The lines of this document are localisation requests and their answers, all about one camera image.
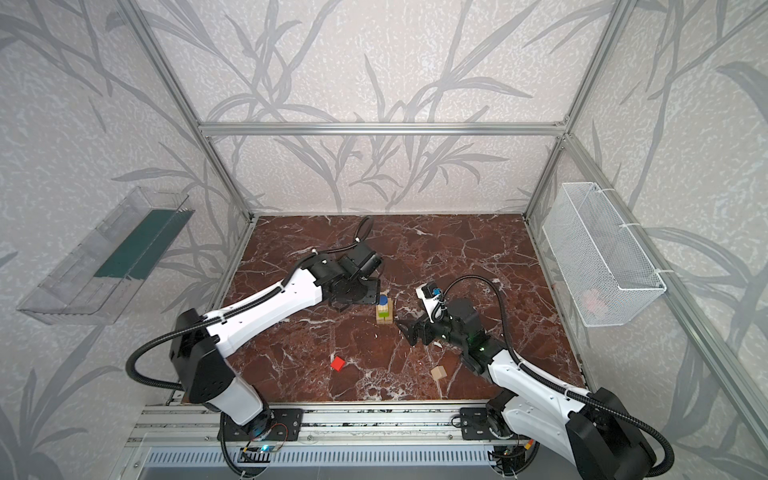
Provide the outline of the small wood cube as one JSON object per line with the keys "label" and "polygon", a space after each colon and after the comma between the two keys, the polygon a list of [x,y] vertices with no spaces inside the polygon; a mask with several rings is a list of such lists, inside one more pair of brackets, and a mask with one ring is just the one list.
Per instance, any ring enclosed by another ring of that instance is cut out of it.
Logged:
{"label": "small wood cube", "polygon": [[442,365],[438,365],[430,370],[434,381],[440,381],[447,377],[447,371]]}

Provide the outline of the wood block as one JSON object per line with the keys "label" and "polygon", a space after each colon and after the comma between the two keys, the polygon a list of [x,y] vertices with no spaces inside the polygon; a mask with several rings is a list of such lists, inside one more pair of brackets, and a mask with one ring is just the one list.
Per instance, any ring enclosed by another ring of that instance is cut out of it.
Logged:
{"label": "wood block", "polygon": [[376,305],[376,322],[379,325],[389,325],[394,322],[392,301],[387,296],[381,296]]}

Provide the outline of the red block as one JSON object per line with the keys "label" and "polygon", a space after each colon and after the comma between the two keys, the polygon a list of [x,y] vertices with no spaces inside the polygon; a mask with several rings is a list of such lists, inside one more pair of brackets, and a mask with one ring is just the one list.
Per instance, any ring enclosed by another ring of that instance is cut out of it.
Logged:
{"label": "red block", "polygon": [[335,370],[335,371],[339,372],[339,371],[341,371],[341,370],[344,368],[344,366],[345,366],[346,364],[347,364],[347,362],[346,362],[346,361],[345,361],[343,358],[341,358],[341,357],[335,357],[335,358],[334,358],[334,359],[331,361],[331,368],[332,368],[333,370]]}

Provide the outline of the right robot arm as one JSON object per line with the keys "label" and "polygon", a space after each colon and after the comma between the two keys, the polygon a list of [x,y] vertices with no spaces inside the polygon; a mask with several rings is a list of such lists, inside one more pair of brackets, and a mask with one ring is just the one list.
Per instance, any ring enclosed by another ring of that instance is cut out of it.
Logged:
{"label": "right robot arm", "polygon": [[395,325],[410,345],[434,340],[461,349],[465,366],[504,391],[498,435],[527,436],[570,461],[583,479],[642,479],[657,457],[641,429],[610,391],[574,387],[517,356],[487,333],[467,299],[425,301],[417,319]]}

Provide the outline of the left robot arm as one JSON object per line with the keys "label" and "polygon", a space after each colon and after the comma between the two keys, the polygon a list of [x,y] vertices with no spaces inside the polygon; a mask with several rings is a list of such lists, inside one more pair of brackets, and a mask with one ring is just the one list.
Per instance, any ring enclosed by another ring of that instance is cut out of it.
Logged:
{"label": "left robot arm", "polygon": [[190,309],[176,327],[192,328],[171,341],[170,360],[188,400],[206,404],[251,437],[271,428],[274,416],[262,396],[228,363],[252,338],[296,312],[324,301],[349,305],[378,302],[382,258],[364,242],[338,259],[312,253],[286,277],[246,299],[200,315]]}

